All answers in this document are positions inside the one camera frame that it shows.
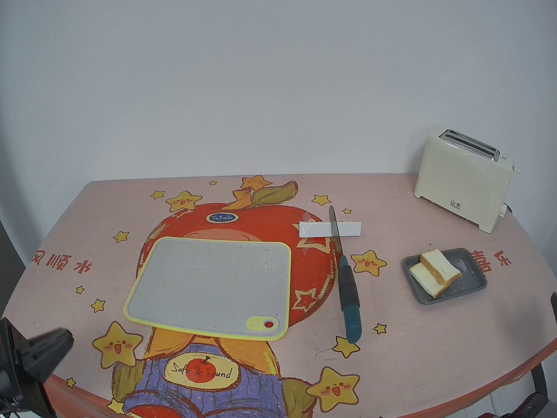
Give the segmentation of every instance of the toaster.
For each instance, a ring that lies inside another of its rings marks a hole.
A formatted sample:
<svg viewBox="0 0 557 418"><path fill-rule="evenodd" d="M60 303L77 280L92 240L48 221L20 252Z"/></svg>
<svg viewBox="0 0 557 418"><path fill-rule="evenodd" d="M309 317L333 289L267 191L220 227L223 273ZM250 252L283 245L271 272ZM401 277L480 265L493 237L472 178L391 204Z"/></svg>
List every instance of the toaster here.
<svg viewBox="0 0 557 418"><path fill-rule="evenodd" d="M456 213L490 233L504 203L512 159L495 147L448 128L437 128L427 140L414 195Z"/></svg>

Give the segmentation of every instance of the white wall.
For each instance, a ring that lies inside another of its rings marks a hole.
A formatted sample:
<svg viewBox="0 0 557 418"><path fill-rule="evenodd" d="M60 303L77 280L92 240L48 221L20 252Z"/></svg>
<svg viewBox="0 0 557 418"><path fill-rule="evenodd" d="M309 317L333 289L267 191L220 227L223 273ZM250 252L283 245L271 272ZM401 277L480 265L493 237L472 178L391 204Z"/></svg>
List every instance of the white wall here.
<svg viewBox="0 0 557 418"><path fill-rule="evenodd" d="M92 180L416 172L448 124L514 158L508 203L557 268L556 21L557 0L4 0L0 218L29 259Z"/></svg>

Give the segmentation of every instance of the toast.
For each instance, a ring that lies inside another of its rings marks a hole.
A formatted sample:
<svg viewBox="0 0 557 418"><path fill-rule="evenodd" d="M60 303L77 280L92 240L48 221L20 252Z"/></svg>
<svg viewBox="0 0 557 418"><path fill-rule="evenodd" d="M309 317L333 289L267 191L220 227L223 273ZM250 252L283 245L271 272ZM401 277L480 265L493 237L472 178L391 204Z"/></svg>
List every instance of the toast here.
<svg viewBox="0 0 557 418"><path fill-rule="evenodd" d="M442 285L437 282L435 276L431 274L422 262L412 266L409 271L416 282L421 285L423 290L434 299L449 287L449 285Z"/></svg>
<svg viewBox="0 0 557 418"><path fill-rule="evenodd" d="M448 288L454 280L462 277L461 272L451 265L439 249L423 253L419 259L435 277L435 280L445 287L445 289Z"/></svg>

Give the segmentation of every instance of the knife handle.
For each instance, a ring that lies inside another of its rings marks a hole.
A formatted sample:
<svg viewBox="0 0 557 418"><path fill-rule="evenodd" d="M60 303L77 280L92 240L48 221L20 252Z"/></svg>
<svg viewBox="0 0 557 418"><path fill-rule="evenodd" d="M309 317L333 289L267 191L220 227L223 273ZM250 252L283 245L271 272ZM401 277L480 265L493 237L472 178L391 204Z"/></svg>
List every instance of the knife handle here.
<svg viewBox="0 0 557 418"><path fill-rule="evenodd" d="M360 299L352 267L344 255L340 258L339 294L340 309L344 314L346 340L355 344L361 337Z"/></svg>

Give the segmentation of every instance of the gray cutting board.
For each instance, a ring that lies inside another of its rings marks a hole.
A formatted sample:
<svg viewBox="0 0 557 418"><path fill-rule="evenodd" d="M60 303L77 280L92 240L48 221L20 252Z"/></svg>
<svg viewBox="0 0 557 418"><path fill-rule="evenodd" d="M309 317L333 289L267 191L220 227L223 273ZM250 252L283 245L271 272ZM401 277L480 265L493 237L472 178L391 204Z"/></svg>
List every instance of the gray cutting board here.
<svg viewBox="0 0 557 418"><path fill-rule="evenodd" d="M288 328L284 243L158 240L124 305L133 321L233 339L276 340Z"/></svg>

